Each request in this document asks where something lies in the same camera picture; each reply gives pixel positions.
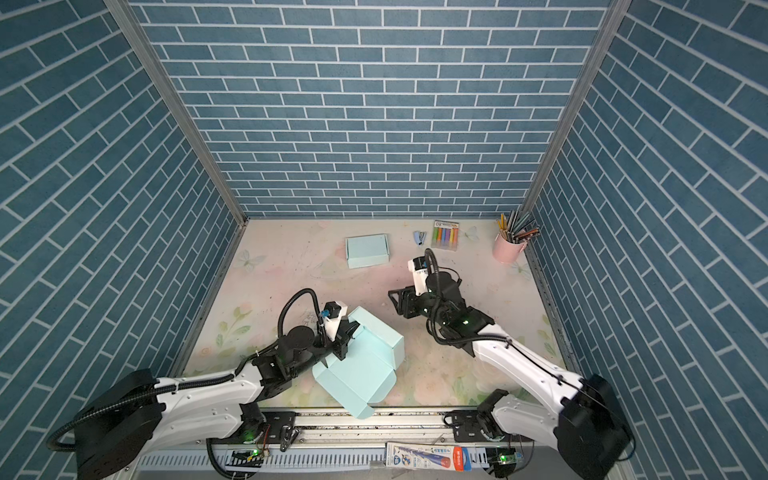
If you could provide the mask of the pink metal pencil bucket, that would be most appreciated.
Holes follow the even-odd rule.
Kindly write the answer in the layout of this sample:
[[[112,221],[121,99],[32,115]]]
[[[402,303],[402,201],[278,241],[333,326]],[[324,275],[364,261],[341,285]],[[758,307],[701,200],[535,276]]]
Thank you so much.
[[[521,243],[510,242],[503,234],[499,233],[493,245],[492,255],[500,263],[512,264],[517,261],[527,245],[527,241]]]

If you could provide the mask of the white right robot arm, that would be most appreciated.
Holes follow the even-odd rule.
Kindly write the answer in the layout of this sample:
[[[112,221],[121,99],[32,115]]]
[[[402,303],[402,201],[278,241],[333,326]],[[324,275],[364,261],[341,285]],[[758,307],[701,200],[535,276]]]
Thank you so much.
[[[470,307],[456,285],[446,292],[391,290],[398,315],[423,316],[438,344],[459,348],[485,362],[533,396],[521,400],[494,390],[475,410],[476,423],[491,440],[519,435],[558,451],[582,479],[603,479],[627,460],[635,437],[610,383],[594,374],[567,371],[514,340],[494,319]]]

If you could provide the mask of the light blue box stack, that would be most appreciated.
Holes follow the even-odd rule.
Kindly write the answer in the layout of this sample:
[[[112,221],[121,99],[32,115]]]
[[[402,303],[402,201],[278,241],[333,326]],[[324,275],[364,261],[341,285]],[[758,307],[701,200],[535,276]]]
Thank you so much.
[[[323,389],[357,419],[374,414],[396,383],[396,370],[405,357],[403,335],[362,307],[349,318],[359,327],[340,360],[334,354],[324,364],[313,366],[312,374]]]

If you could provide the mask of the white red blue package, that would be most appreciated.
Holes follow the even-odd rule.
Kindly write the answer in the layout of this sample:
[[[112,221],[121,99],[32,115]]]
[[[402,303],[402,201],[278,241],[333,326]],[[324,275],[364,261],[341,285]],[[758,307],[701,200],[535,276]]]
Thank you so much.
[[[451,472],[469,472],[489,467],[485,448],[396,442],[386,444],[384,464],[388,468]]]

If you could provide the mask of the metal base rail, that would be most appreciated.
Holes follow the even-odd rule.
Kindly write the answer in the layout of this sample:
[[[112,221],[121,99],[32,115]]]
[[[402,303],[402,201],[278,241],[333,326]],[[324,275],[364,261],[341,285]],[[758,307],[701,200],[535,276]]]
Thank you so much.
[[[214,443],[236,447],[298,445],[381,446],[387,442],[455,443],[493,445],[507,441],[534,442],[569,451],[575,447],[602,446],[603,437],[620,427],[606,411],[594,405],[571,403],[557,415],[538,405],[505,397],[494,407],[383,408],[366,419],[357,419],[340,408],[258,409],[248,408],[242,422],[226,427],[224,411],[210,411],[202,422],[184,421],[163,430],[158,428],[140,451],[184,445]]]

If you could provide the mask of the pack of coloured highlighters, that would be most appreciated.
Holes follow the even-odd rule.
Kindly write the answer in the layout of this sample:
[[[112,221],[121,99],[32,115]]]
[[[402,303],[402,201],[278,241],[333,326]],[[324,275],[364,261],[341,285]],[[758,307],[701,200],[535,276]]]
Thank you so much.
[[[433,223],[431,247],[456,251],[460,238],[460,224],[457,222],[435,220]]]

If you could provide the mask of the light blue paper box sheet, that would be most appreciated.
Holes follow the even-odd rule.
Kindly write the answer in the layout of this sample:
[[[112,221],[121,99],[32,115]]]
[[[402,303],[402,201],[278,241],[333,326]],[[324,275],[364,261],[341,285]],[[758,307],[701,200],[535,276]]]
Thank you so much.
[[[345,239],[347,265],[350,269],[386,264],[390,260],[386,234],[348,237]]]

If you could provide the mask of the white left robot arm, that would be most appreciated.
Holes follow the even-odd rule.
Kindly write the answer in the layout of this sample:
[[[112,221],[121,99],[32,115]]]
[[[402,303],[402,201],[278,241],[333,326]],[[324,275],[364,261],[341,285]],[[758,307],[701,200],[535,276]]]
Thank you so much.
[[[193,440],[256,437],[259,402],[314,365],[345,358],[359,327],[342,319],[333,341],[294,327],[228,372],[187,380],[156,378],[148,369],[130,373],[75,417],[78,478],[103,479],[150,451]]]

